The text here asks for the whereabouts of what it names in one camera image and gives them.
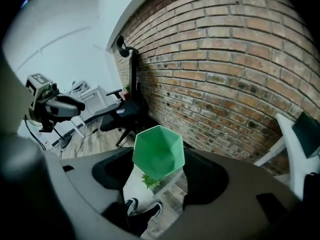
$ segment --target brick wall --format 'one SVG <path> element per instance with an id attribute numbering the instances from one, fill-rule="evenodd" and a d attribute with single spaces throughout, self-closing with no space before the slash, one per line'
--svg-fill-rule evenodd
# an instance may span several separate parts
<path id="1" fill-rule="evenodd" d="M 148 0 L 121 34 L 150 116 L 197 149 L 254 162 L 281 136 L 276 113 L 320 119 L 320 57 L 287 0 Z M 125 86 L 129 58 L 114 58 Z"/>

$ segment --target white table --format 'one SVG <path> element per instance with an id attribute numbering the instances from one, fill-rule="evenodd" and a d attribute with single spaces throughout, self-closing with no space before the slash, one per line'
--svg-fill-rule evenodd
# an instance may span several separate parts
<path id="1" fill-rule="evenodd" d="M 275 118 L 279 123 L 283 136 L 270 148 L 266 155 L 254 164 L 256 166 L 263 165 L 286 147 L 290 167 L 290 189 L 302 200 L 305 176 L 313 172 L 320 172 L 320 158 L 319 156 L 306 158 L 298 137 L 292 129 L 294 122 L 279 113 L 276 114 Z"/>

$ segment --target wooden floor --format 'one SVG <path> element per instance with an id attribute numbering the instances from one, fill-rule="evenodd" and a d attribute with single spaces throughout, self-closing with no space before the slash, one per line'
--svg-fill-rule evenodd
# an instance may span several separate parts
<path id="1" fill-rule="evenodd" d="M 108 132 L 98 130 L 96 133 L 90 135 L 94 129 L 100 127 L 101 121 L 101 118 L 97 118 L 95 121 L 88 123 L 80 129 L 81 132 L 87 136 L 85 139 L 82 139 L 79 134 L 74 132 L 71 142 L 64 150 L 61 150 L 60 144 L 58 143 L 50 151 L 56 153 L 61 159 L 68 159 L 90 156 L 116 149 L 115 144 L 122 134 L 122 132 L 117 129 Z M 134 144 L 135 136 L 132 134 L 122 141 L 121 146 L 133 147 Z M 186 193 L 187 179 L 183 174 L 176 184 L 159 197 L 159 200 L 163 204 L 162 213 L 149 222 L 148 228 L 141 238 L 154 240 L 165 232 L 182 213 L 182 204 Z"/>

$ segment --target green plant pot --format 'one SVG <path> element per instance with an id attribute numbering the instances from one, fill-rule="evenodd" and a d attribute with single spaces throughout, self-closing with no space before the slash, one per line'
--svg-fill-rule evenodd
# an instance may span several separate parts
<path id="1" fill-rule="evenodd" d="M 180 134 L 161 125 L 137 134 L 132 161 L 146 175 L 159 180 L 185 165 Z"/>

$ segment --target black sneaker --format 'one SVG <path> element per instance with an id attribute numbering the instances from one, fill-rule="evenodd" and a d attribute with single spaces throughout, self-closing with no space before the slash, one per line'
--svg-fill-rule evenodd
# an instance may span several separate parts
<path id="1" fill-rule="evenodd" d="M 128 216 L 137 209 L 138 203 L 139 201 L 136 198 L 130 198 L 124 202 L 126 214 Z"/>
<path id="2" fill-rule="evenodd" d="M 152 219 L 158 217 L 162 213 L 163 205 L 160 201 L 154 202 L 151 204 L 148 209 L 146 209 L 143 213 L 150 214 L 150 219 L 148 220 L 151 221 Z"/>

